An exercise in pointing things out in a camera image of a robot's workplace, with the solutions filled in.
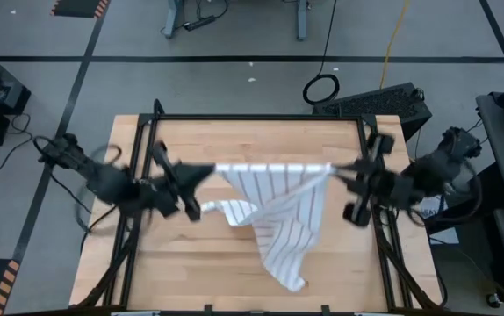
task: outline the black cable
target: black cable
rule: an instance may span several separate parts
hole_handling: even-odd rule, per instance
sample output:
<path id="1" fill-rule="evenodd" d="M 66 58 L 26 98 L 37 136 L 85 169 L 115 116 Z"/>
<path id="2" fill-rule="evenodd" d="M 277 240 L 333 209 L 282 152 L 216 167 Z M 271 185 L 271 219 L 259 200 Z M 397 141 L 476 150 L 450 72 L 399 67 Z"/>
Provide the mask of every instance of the black cable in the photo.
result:
<path id="1" fill-rule="evenodd" d="M 436 242 L 439 242 L 443 245 L 449 245 L 449 243 L 445 242 L 445 241 L 440 241 L 436 238 L 433 238 L 433 237 L 429 237 L 430 240 L 432 241 L 436 241 Z M 480 274 L 482 274 L 482 277 L 485 278 L 486 281 L 488 281 L 490 284 L 492 284 L 498 291 L 501 291 L 502 293 L 504 293 L 504 287 L 501 286 L 499 283 L 497 283 L 496 281 L 494 281 L 493 279 L 491 279 L 490 277 L 488 277 L 488 275 L 478 266 L 478 264 L 472 260 L 472 258 L 466 254 L 463 250 L 461 249 L 458 249 L 458 248 L 454 248 L 460 255 L 464 256 L 468 261 L 470 261 L 472 263 L 472 265 L 474 266 L 474 268 L 476 270 L 478 270 L 480 272 Z"/>
<path id="2" fill-rule="evenodd" d="M 418 212 L 417 210 L 415 210 L 413 208 L 409 208 L 409 209 L 407 209 L 407 215 L 408 215 L 408 218 L 410 219 L 410 221 L 412 221 L 416 226 L 418 226 L 418 227 L 425 227 L 426 226 L 424 224 L 424 218 L 421 216 L 421 213 Z"/>
<path id="3" fill-rule="evenodd" d="M 196 5 L 198 6 L 198 8 L 196 9 L 196 15 L 198 16 L 198 19 L 203 19 L 203 17 L 201 16 L 201 1 L 202 0 L 196 0 Z M 223 10 L 218 16 L 216 15 L 213 15 L 215 18 L 220 18 L 222 16 L 225 15 L 225 13 L 227 13 L 228 11 L 228 0 L 225 0 L 225 10 Z"/>
<path id="4" fill-rule="evenodd" d="M 458 195 L 461 195 L 461 196 L 472 195 L 472 191 L 470 189 L 469 190 L 463 190 L 461 188 L 458 188 L 453 182 L 449 183 L 449 185 L 453 189 L 453 191 L 455 191 L 455 193 L 457 193 Z"/>
<path id="5" fill-rule="evenodd" d="M 38 140 L 44 140 L 48 144 L 53 145 L 53 147 L 58 147 L 58 145 L 55 144 L 55 142 L 53 140 L 49 139 L 48 137 L 40 136 L 40 135 L 39 136 L 34 136 L 33 137 L 33 141 L 32 141 L 33 146 L 35 147 L 35 149 L 38 150 L 38 152 L 40 152 L 40 154 L 42 156 L 46 156 L 46 154 L 43 152 L 43 148 L 38 143 Z M 83 164 L 84 163 L 84 162 L 79 161 L 76 157 L 74 157 L 72 154 L 67 153 L 66 151 L 61 152 L 61 154 L 66 155 L 69 159 L 75 161 L 77 164 Z"/>
<path id="6" fill-rule="evenodd" d="M 392 207 L 388 207 L 388 208 L 382 208 L 381 209 L 381 212 L 379 213 L 379 215 L 382 213 L 382 212 L 392 212 L 394 213 L 394 222 L 396 223 L 396 221 L 399 219 L 399 215 L 400 215 L 400 211 L 399 209 L 397 208 L 392 208 Z M 378 219 L 379 221 L 379 224 L 382 225 L 382 226 L 389 226 L 390 223 L 383 223 L 383 220 L 381 220 L 381 218 L 379 217 Z"/>
<path id="7" fill-rule="evenodd" d="M 107 163 L 110 163 L 110 164 L 113 164 L 114 162 L 116 162 L 120 157 L 121 155 L 123 154 L 123 151 L 121 150 L 121 147 L 118 146 L 118 145 L 115 145 L 115 144 L 109 144 L 109 145 L 103 145 L 103 146 L 100 146 L 98 148 L 96 148 L 96 150 L 94 150 L 91 154 L 90 154 L 90 158 L 91 160 L 95 160 L 96 159 L 96 156 L 98 154 L 100 154 L 102 151 L 104 150 L 108 150 L 110 148 L 113 148 L 113 149 L 117 149 L 118 150 L 118 153 L 116 154 L 115 157 L 113 157 L 109 162 Z M 81 217 L 81 212 L 80 212 L 80 208 L 84 208 L 84 209 L 87 209 L 87 207 L 80 203 L 80 201 L 84 200 L 84 195 L 86 194 L 86 186 L 85 185 L 82 185 L 79 189 L 78 189 L 78 192 L 76 193 L 74 199 L 76 201 L 76 204 L 75 204 L 75 221 L 76 223 L 78 224 L 79 227 L 82 228 L 82 230 L 84 231 L 85 234 L 87 233 L 90 233 L 91 229 L 90 227 L 88 227 L 86 225 L 86 223 L 84 223 L 82 217 Z"/>
<path id="8" fill-rule="evenodd" d="M 424 90 L 422 88 L 415 88 L 414 90 L 412 90 L 410 97 L 415 98 L 417 101 L 426 101 L 426 94 L 424 93 Z"/>
<path id="9" fill-rule="evenodd" d="M 469 171 L 472 173 L 472 181 L 474 182 L 474 189 L 476 191 L 476 200 L 474 203 L 474 206 L 472 207 L 472 210 L 468 212 L 466 215 L 458 217 L 458 218 L 442 218 L 441 215 L 437 219 L 433 219 L 434 221 L 439 221 L 439 222 L 456 222 L 458 224 L 462 224 L 465 221 L 469 220 L 472 218 L 474 213 L 476 213 L 480 205 L 482 205 L 482 183 L 480 182 L 479 175 L 477 174 L 476 170 L 474 167 L 471 165 L 471 163 L 467 160 L 463 160 L 463 166 L 465 166 Z"/>
<path id="10" fill-rule="evenodd" d="M 81 202 L 65 184 L 61 183 L 61 181 L 57 180 L 57 178 L 53 176 L 53 173 L 49 174 L 49 176 L 51 176 L 51 179 L 53 179 L 53 181 L 59 184 L 75 200 L 75 202 L 78 205 L 80 205 L 88 214 L 92 214 L 90 209 L 86 207 L 86 205 L 84 205 L 83 202 Z"/>
<path id="11" fill-rule="evenodd" d="M 84 242 L 86 241 L 86 237 L 88 237 L 88 235 L 90 233 L 92 233 L 92 230 L 94 229 L 94 227 L 96 227 L 96 225 L 98 225 L 102 220 L 104 220 L 106 217 L 108 217 L 110 214 L 112 214 L 113 211 L 115 211 L 115 209 L 117 208 L 118 206 L 117 205 L 114 205 L 111 209 L 109 209 L 108 211 L 106 211 L 104 214 L 102 214 L 102 216 L 100 216 L 99 218 L 97 218 L 94 223 L 92 223 L 92 225 L 90 225 L 88 227 L 88 230 L 84 232 L 84 235 L 83 235 L 83 239 L 82 241 L 80 242 L 80 252 L 82 253 L 83 251 L 83 247 L 84 247 Z"/>
<path id="12" fill-rule="evenodd" d="M 439 281 L 439 287 L 441 288 L 443 299 L 441 303 L 439 303 L 439 307 L 445 308 L 447 305 L 447 301 L 449 300 L 449 293 L 447 292 L 447 286 L 445 286 L 445 281 L 443 281 L 443 277 L 441 273 L 439 273 L 439 270 L 436 268 L 436 276 L 437 280 Z"/>
<path id="13" fill-rule="evenodd" d="M 470 132 L 472 131 L 473 129 L 477 128 L 477 127 L 480 127 L 482 126 L 482 118 L 479 118 L 479 120 L 471 127 L 469 128 L 468 130 L 466 130 L 466 132 Z"/>
<path id="14" fill-rule="evenodd" d="M 305 88 L 303 88 L 303 100 L 307 102 L 308 104 L 315 106 L 317 104 L 322 104 L 328 101 L 334 100 L 338 96 L 338 92 L 340 92 L 340 81 L 338 80 L 338 77 L 335 75 L 321 75 L 322 70 L 324 69 L 324 63 L 326 62 L 326 54 L 328 51 L 328 43 L 330 42 L 330 34 L 332 33 L 332 25 L 334 24 L 334 15 L 336 12 L 336 4 L 337 0 L 334 0 L 334 6 L 332 7 L 332 16 L 330 18 L 330 27 L 328 28 L 328 35 L 326 38 L 326 45 L 324 46 L 324 54 L 322 55 L 322 63 L 320 64 L 320 70 L 319 73 L 310 81 L 306 84 Z M 308 98 L 308 90 L 311 88 L 313 84 L 318 82 L 320 79 L 330 79 L 334 83 L 334 91 L 330 93 L 328 97 L 325 97 L 321 100 L 318 101 L 313 101 L 310 98 Z"/>
<path id="15" fill-rule="evenodd" d="M 18 128 L 16 127 L 16 119 L 17 118 L 21 118 L 21 117 L 26 117 L 27 118 L 27 121 L 25 122 L 25 125 L 23 128 Z M 16 146 L 14 146 L 13 149 L 11 149 L 11 151 L 6 155 L 6 157 L 4 158 L 3 160 L 3 163 L 0 165 L 0 170 L 4 167 L 4 165 L 6 164 L 6 162 L 8 161 L 8 159 L 10 159 L 10 156 L 12 155 L 12 153 L 14 153 L 14 151 L 22 146 L 24 146 L 25 144 L 27 144 L 28 142 L 30 142 L 32 139 L 33 139 L 33 135 L 27 131 L 27 127 L 30 125 L 30 121 L 32 120 L 32 117 L 30 117 L 29 114 L 26 114 L 26 113 L 22 113 L 20 115 L 17 115 L 15 116 L 12 121 L 11 121 L 11 126 L 12 128 L 14 128 L 17 132 L 7 132 L 7 134 L 10 134 L 10 135 L 21 135 L 21 134 L 26 134 L 28 135 L 28 138 L 27 140 L 24 140 L 22 141 L 21 143 L 17 144 Z"/>
<path id="16" fill-rule="evenodd" d="M 441 214 L 445 208 L 445 192 L 439 197 L 439 207 L 437 208 L 437 213 Z"/>

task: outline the power cable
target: power cable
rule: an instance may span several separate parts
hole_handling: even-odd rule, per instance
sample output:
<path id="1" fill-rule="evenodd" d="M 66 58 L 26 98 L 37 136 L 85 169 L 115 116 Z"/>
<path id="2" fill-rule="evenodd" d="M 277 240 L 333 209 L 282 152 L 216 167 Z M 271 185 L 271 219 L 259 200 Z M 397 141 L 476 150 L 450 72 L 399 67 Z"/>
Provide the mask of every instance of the power cable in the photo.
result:
<path id="1" fill-rule="evenodd" d="M 53 173 L 49 174 L 49 176 L 51 176 L 51 179 L 53 181 L 55 181 L 55 183 L 59 184 L 59 186 L 61 186 L 70 195 L 70 197 L 75 200 L 75 202 L 76 202 L 77 205 L 80 205 L 88 214 L 92 214 L 92 212 L 90 211 L 90 209 L 88 207 L 86 207 L 86 205 L 84 205 L 83 202 L 81 202 L 80 199 L 78 199 L 78 197 L 76 197 L 75 194 L 65 184 L 63 184 L 61 181 L 59 181 L 53 175 Z"/>
<path id="2" fill-rule="evenodd" d="M 123 150 L 121 149 L 120 146 L 118 145 L 115 145 L 115 144 L 109 144 L 109 145 L 103 145 L 103 146 L 100 146 L 98 147 L 96 150 L 94 150 L 91 154 L 90 154 L 90 158 L 91 160 L 95 160 L 96 159 L 96 156 L 99 155 L 101 152 L 103 152 L 104 150 L 108 150 L 108 149 L 116 149 L 118 151 L 118 153 L 107 163 L 110 163 L 110 164 L 113 164 L 114 162 L 116 162 L 120 157 L 121 155 L 123 154 Z M 86 223 L 84 223 L 82 217 L 81 217 L 81 210 L 80 208 L 82 207 L 83 209 L 86 209 L 86 206 L 82 203 L 79 202 L 79 200 L 84 200 L 84 194 L 86 193 L 86 186 L 85 185 L 82 185 L 79 189 L 78 189 L 78 192 L 76 194 L 76 196 L 78 198 L 75 199 L 76 201 L 76 204 L 75 204 L 75 220 L 76 220 L 76 223 L 78 224 L 79 227 L 82 228 L 82 230 L 84 231 L 84 234 L 89 234 L 91 233 L 92 231 L 92 228 L 94 226 L 94 224 L 92 224 L 93 226 L 88 226 Z M 103 220 L 105 217 L 107 217 L 108 215 L 110 215 L 113 210 L 116 209 L 116 205 L 114 205 L 110 210 L 108 210 L 107 212 L 104 213 L 104 215 L 102 215 L 99 219 L 96 219 L 96 221 L 94 223 L 97 223 L 101 220 Z"/>
<path id="3" fill-rule="evenodd" d="M 94 229 L 94 227 L 96 227 L 96 225 L 98 225 L 102 220 L 104 220 L 106 217 L 108 217 L 110 214 L 112 214 L 113 211 L 115 211 L 115 209 L 117 208 L 118 206 L 117 205 L 114 205 L 111 209 L 109 209 L 108 211 L 106 211 L 104 214 L 102 214 L 99 218 L 97 218 L 93 223 L 92 225 L 90 225 L 88 227 L 88 229 L 84 232 L 84 235 L 83 235 L 83 239 L 82 241 L 80 242 L 80 252 L 82 253 L 83 252 L 83 247 L 84 247 L 84 242 L 86 241 L 86 237 L 88 237 L 89 234 L 92 233 L 92 230 Z"/>
<path id="4" fill-rule="evenodd" d="M 18 118 L 21 118 L 21 117 L 26 117 L 27 120 L 24 124 L 24 127 L 23 128 L 18 128 L 16 127 L 16 120 Z M 25 114 L 25 113 L 22 113 L 20 115 L 17 115 L 15 116 L 12 121 L 11 121 L 11 126 L 12 128 L 14 128 L 17 132 L 7 132 L 7 134 L 10 134 L 10 135 L 21 135 L 21 134 L 26 134 L 28 136 L 27 140 L 24 140 L 22 141 L 21 143 L 17 144 L 13 149 L 11 149 L 11 151 L 6 155 L 6 157 L 4 157 L 4 160 L 3 162 L 1 163 L 0 165 L 0 170 L 4 167 L 4 165 L 6 164 L 6 162 L 8 161 L 8 159 L 10 159 L 10 156 L 12 155 L 12 153 L 14 153 L 14 151 L 16 151 L 16 149 L 24 146 L 25 144 L 27 144 L 28 142 L 30 142 L 32 139 L 33 139 L 33 135 L 27 131 L 27 127 L 30 125 L 30 121 L 32 120 L 32 117 L 30 117 L 29 114 Z"/>
<path id="5" fill-rule="evenodd" d="M 202 0 L 196 0 L 196 5 L 198 6 L 198 8 L 196 9 L 196 15 L 198 16 L 198 19 L 204 19 L 202 16 L 201 16 L 201 1 Z M 219 14 L 219 15 L 213 15 L 215 18 L 220 18 L 222 16 L 225 15 L 225 13 L 227 13 L 228 11 L 228 0 L 224 0 L 225 1 L 225 9 Z"/>
<path id="6" fill-rule="evenodd" d="M 445 286 L 445 281 L 443 281 L 443 277 L 439 273 L 439 270 L 437 268 L 436 268 L 436 276 L 437 280 L 439 281 L 439 286 L 441 287 L 443 296 L 441 303 L 439 303 L 439 307 L 445 308 L 445 306 L 447 305 L 447 301 L 449 300 L 449 293 L 447 292 L 447 286 Z"/>
<path id="7" fill-rule="evenodd" d="M 467 160 L 463 160 L 463 166 L 465 166 L 469 171 L 472 173 L 472 181 L 474 182 L 474 190 L 476 191 L 476 197 L 475 197 L 475 203 L 474 206 L 472 207 L 472 210 L 468 212 L 467 214 L 458 217 L 458 218 L 442 218 L 441 214 L 439 214 L 439 218 L 437 219 L 432 219 L 433 221 L 438 221 L 438 222 L 450 222 L 450 223 L 457 223 L 457 224 L 463 224 L 469 219 L 472 218 L 472 216 L 479 210 L 480 206 L 482 205 L 482 183 L 480 182 L 479 175 L 477 174 L 477 171 L 474 169 L 474 167 L 471 165 L 471 163 Z"/>
<path id="8" fill-rule="evenodd" d="M 481 127 L 482 126 L 482 118 L 479 118 L 479 120 L 471 127 L 469 128 L 468 130 L 466 130 L 466 132 L 470 132 L 472 131 L 473 129 L 477 128 L 477 127 Z"/>
<path id="9" fill-rule="evenodd" d="M 385 55 L 385 63 L 383 64 L 383 74 L 381 75 L 381 84 L 379 84 L 378 88 L 383 89 L 385 86 L 386 72 L 389 68 L 389 56 L 391 55 L 391 47 L 394 42 L 394 38 L 396 37 L 396 33 L 399 32 L 400 24 L 404 19 L 404 14 L 406 13 L 408 6 L 410 5 L 410 0 L 404 0 L 404 5 L 402 6 L 402 11 L 400 12 L 399 20 L 396 22 L 396 26 L 394 27 L 394 32 L 392 32 L 391 40 L 389 41 L 389 45 L 386 47 L 386 55 Z"/>
<path id="10" fill-rule="evenodd" d="M 338 92 L 340 92 L 340 81 L 338 80 L 338 78 L 335 75 L 331 75 L 331 74 L 321 75 L 322 70 L 324 69 L 324 63 L 326 61 L 326 55 L 328 52 L 328 43 L 330 42 L 330 34 L 332 33 L 332 25 L 334 23 L 336 4 L 337 4 L 337 0 L 334 0 L 334 6 L 332 7 L 332 16 L 330 18 L 330 26 L 328 27 L 326 45 L 324 46 L 324 54 L 322 55 L 322 63 L 320 64 L 319 73 L 310 82 L 308 82 L 306 84 L 305 88 L 303 88 L 303 100 L 305 100 L 305 102 L 307 102 L 308 104 L 310 104 L 312 106 L 315 106 L 317 104 L 323 104 L 328 101 L 332 101 L 336 98 L 336 96 L 338 96 Z M 308 97 L 308 90 L 311 88 L 311 86 L 313 86 L 313 84 L 318 82 L 320 79 L 332 80 L 332 82 L 334 83 L 334 91 L 332 91 L 332 93 L 330 93 L 330 95 L 328 97 L 325 97 L 325 98 L 318 100 L 318 101 L 313 101 Z"/>

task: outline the striped cloth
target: striped cloth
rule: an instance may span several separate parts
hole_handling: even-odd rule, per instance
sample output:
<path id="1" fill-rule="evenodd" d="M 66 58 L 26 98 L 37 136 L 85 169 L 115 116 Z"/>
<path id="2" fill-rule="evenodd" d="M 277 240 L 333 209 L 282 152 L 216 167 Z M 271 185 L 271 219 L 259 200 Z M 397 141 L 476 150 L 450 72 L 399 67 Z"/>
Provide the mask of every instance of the striped cloth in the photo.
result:
<path id="1" fill-rule="evenodd" d="M 247 199 L 213 201 L 203 212 L 225 213 L 230 226 L 252 225 L 263 266 L 299 291 L 305 253 L 320 236 L 330 164 L 218 164 L 216 172 Z"/>

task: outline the wooden table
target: wooden table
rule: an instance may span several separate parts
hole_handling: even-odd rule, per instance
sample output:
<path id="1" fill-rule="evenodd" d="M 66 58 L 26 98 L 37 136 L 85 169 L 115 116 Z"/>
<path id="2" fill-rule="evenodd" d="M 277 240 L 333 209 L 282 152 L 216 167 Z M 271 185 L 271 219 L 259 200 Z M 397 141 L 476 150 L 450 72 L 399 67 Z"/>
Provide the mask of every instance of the wooden table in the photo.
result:
<path id="1" fill-rule="evenodd" d="M 119 163 L 130 161 L 137 119 L 115 118 L 110 143 L 123 148 Z M 408 156 L 398 117 L 378 117 L 378 129 L 398 140 L 385 158 L 387 168 L 402 170 Z M 145 132 L 139 164 L 147 138 Z M 347 163 L 360 155 L 352 121 L 165 120 L 156 138 L 166 142 L 172 161 Z M 106 159 L 114 155 L 110 150 Z M 151 175 L 158 174 L 152 165 Z M 345 203 L 356 197 L 334 178 L 328 196 L 332 198 L 327 199 L 320 242 L 303 261 L 300 274 L 307 285 L 300 292 L 289 292 L 264 270 L 251 227 L 232 228 L 221 212 L 209 213 L 199 223 L 190 223 L 183 212 L 168 220 L 156 212 L 150 224 L 143 220 L 141 226 L 128 308 L 202 311 L 205 304 L 212 304 L 216 311 L 319 312 L 321 305 L 329 305 L 333 312 L 386 312 L 373 227 L 358 228 L 342 219 Z M 197 197 L 200 203 L 241 198 L 219 176 L 204 181 Z M 91 220 L 108 208 L 96 201 Z M 82 300 L 108 267 L 118 217 L 116 212 L 86 240 L 71 304 Z M 403 212 L 398 228 L 408 270 L 439 303 L 441 293 L 425 230 Z M 390 268 L 396 305 L 402 306 L 398 278 Z M 123 270 L 114 302 L 119 302 L 122 278 Z"/>

